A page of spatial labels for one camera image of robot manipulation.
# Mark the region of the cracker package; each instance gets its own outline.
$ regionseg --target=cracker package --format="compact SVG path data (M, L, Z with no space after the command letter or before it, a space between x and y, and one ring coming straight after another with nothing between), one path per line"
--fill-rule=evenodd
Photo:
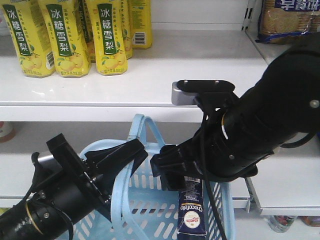
M288 44L320 31L319 0L263 0L258 38Z

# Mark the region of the blue package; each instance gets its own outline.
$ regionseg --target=blue package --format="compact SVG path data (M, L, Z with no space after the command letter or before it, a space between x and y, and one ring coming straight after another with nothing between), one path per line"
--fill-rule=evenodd
M185 176L186 189L179 191L178 240L205 240L203 181Z

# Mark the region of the robotic arm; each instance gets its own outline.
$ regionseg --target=robotic arm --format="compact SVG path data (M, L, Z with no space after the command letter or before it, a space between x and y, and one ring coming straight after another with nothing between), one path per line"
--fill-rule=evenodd
M240 98L226 81L174 83L172 101L197 104L207 117L193 138L165 146L152 158L153 175L161 176L169 190L183 189L183 176L203 179L201 131L205 167L215 182L254 176L256 163L274 154L275 148L310 140L320 130L319 39L320 33L315 33L284 52ZM296 144L285 144L298 132L308 135Z

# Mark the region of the black cable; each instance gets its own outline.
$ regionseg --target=black cable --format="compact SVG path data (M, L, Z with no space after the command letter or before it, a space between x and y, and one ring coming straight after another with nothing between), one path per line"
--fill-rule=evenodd
M200 157L201 157L201 163L202 163L202 170L203 170L203 178L204 178L204 184L205 184L205 188L210 200L210 205L213 211L213 215L214 215L214 219L215 222L218 226L220 235L222 240L227 240L226 237L226 233L225 233L225 229L222 225L219 213L218 213L218 209L216 206L216 201L214 198L214 195L212 193L212 189L210 186L210 181L209 181L209 177L207 174L207 167L206 167L206 155L205 155L205 131L206 131L206 122L207 122L207 115L205 113L203 113L203 118L202 118L202 123L201 123L201 132L200 132Z
M300 140L295 142L290 142L290 143L284 143L280 147L284 149L294 149L294 148L300 147L303 144L306 144L307 142L309 142L315 135L316 135L316 132L310 132Z
M68 233L69 233L69 240L73 240L73 238L74 238L74 224L72 222L72 219L64 211L57 208L53 203L46 204L42 201L35 200L35 199L32 199L31 202L36 205L39 205L41 207L44 207L44 208L52 208L65 222L65 224L67 226Z
M32 184L31 184L30 188L28 189L28 191L26 192L26 194L24 195L21 202L26 202L28 200L30 195L34 192L34 188L39 180L40 170L42 169L42 166L38 162L39 154L40 154L39 152L34 152L31 156L32 163L34 164L34 174L33 174L33 178L32 178Z

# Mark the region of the product on shelf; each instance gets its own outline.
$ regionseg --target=product on shelf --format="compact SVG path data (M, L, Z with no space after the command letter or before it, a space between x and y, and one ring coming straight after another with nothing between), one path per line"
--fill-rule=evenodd
M43 78L55 71L47 28L37 0L0 0L24 74Z
M14 126L9 121L0 121L0 143L11 140L16 135Z
M284 233L289 230L292 223L297 219L298 216L270 216L268 224L270 228L277 233Z
M301 220L311 227L320 227L320 216L301 216Z
M121 1L120 15L121 15L123 43L124 43L126 59L129 59L133 56L131 29L130 29L130 21L129 21L129 6L128 6L128 0L120 0L120 1Z
M258 38L263 43L287 44L317 32L319 11L319 1L263 0Z
M128 0L133 48L150 48L153 42L151 0Z
M122 35L120 0L86 0L93 26L97 71L105 76L127 71L128 61Z
M83 29L83 35L88 48L88 53L91 63L96 62L94 33L92 31L92 25L90 21L89 11L85 0L79 0L79 14L81 26Z
M87 75L91 61L78 0L38 0L53 50L56 71L67 78Z

